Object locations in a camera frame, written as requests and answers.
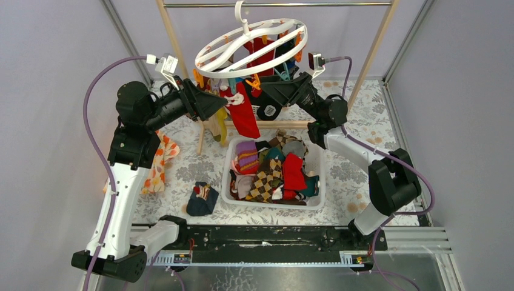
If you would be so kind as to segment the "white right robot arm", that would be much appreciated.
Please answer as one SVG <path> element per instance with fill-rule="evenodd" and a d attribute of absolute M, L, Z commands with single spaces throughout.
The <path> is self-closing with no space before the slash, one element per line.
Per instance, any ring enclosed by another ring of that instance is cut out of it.
<path fill-rule="evenodd" d="M 403 149 L 384 152 L 348 134 L 348 103 L 342 95 L 319 96 L 312 75 L 301 73 L 291 80 L 279 77 L 260 82 L 261 91 L 283 107 L 297 105 L 314 120 L 307 124 L 310 141 L 348 159 L 368 175 L 370 203 L 349 224 L 347 240 L 362 250 L 379 229 L 402 207 L 421 194 L 419 176 Z"/>

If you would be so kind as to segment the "navy blue sock bundle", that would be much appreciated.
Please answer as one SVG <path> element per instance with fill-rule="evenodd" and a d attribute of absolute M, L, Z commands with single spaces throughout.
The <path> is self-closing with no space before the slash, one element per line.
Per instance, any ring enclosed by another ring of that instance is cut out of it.
<path fill-rule="evenodd" d="M 214 212 L 219 193 L 206 182 L 195 182 L 190 199 L 186 206 L 186 213 L 190 216 L 206 216 Z"/>

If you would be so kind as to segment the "white round clip hanger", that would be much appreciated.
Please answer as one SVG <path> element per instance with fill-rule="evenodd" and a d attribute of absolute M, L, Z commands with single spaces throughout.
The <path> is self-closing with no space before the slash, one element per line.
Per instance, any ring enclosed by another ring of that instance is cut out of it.
<path fill-rule="evenodd" d="M 267 19 L 250 24 L 242 15 L 244 1 L 237 1 L 235 19 L 240 28 L 216 38 L 195 57 L 195 70 L 215 79 L 242 78 L 299 62 L 308 41 L 306 24 L 297 19 Z"/>

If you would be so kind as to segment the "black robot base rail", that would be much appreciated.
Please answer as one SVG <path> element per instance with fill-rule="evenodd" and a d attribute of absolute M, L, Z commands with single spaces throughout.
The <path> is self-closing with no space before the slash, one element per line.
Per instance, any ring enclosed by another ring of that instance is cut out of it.
<path fill-rule="evenodd" d="M 356 250 L 368 252 L 372 242 L 387 250 L 383 230 L 361 235 L 344 226 L 231 226 L 192 225 L 164 250 L 213 250 L 221 247 L 306 246 L 318 251 Z"/>

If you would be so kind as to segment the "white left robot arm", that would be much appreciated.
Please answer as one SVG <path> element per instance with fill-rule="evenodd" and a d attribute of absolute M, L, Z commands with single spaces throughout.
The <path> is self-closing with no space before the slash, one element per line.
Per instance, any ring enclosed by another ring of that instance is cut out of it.
<path fill-rule="evenodd" d="M 118 126 L 107 156 L 108 191 L 95 232 L 71 264 L 81 270 L 134 283 L 147 260 L 165 246 L 183 248 L 188 241 L 181 218 L 164 218 L 142 234 L 131 237 L 136 202 L 151 171 L 160 144 L 158 130 L 187 115 L 205 121 L 227 105 L 227 100 L 204 92 L 189 79 L 155 97 L 141 82 L 122 85 L 117 92 Z"/>

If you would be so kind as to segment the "red santa sock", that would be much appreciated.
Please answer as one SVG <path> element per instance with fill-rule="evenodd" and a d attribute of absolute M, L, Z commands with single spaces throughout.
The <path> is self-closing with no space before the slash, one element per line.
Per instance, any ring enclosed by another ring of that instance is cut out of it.
<path fill-rule="evenodd" d="M 227 109 L 238 133 L 248 138 L 259 138 L 261 134 L 244 84 L 242 82 L 236 84 L 236 93 L 232 93 L 228 85 L 222 84 L 219 94 L 229 99 Z"/>

